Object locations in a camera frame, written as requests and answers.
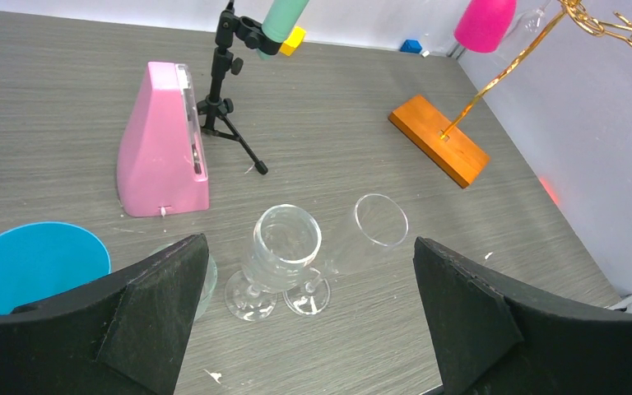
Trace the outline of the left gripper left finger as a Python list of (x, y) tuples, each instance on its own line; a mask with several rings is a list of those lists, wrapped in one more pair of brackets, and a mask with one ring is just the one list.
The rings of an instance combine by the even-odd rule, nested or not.
[(0, 315), (0, 394), (171, 394), (207, 273), (203, 234)]

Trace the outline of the clear ribbed wine glass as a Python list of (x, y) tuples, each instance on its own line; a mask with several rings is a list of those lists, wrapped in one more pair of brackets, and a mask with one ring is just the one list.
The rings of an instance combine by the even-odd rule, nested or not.
[(194, 322), (197, 322), (207, 310), (207, 307), (211, 302), (211, 295), (216, 288), (217, 277), (218, 275), (216, 263), (213, 257), (209, 255), (200, 300), (198, 301), (197, 308), (193, 317)]

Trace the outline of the clear flute wine glass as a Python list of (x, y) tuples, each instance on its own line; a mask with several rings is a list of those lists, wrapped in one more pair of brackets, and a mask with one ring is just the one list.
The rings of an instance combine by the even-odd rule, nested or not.
[(282, 293), (287, 307), (303, 317), (320, 314), (331, 299), (329, 278), (381, 263), (408, 231), (407, 214), (390, 197), (381, 193), (360, 197), (325, 239), (302, 282)]

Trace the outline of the blue wine glass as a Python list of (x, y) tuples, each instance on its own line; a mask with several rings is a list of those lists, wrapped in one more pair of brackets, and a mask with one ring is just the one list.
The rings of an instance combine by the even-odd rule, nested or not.
[(0, 234), (0, 315), (112, 272), (103, 242), (65, 222), (20, 225)]

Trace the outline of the pink wine glass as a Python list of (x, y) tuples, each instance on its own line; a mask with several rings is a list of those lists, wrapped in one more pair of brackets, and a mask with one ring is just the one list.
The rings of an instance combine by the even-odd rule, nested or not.
[(516, 0), (471, 0), (453, 36), (468, 50), (492, 53), (500, 46), (516, 6)]

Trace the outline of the clear tall wine glass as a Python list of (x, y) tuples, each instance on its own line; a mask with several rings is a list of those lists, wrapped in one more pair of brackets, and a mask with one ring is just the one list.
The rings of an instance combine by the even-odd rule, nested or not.
[(501, 53), (509, 59), (515, 58), (538, 35), (545, 25), (546, 9), (551, 0), (532, 10), (520, 14), (500, 46)]

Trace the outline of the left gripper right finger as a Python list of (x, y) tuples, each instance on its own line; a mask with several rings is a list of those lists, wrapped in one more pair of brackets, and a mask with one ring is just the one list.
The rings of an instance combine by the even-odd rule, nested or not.
[(632, 394), (632, 314), (584, 304), (419, 237), (438, 394)]

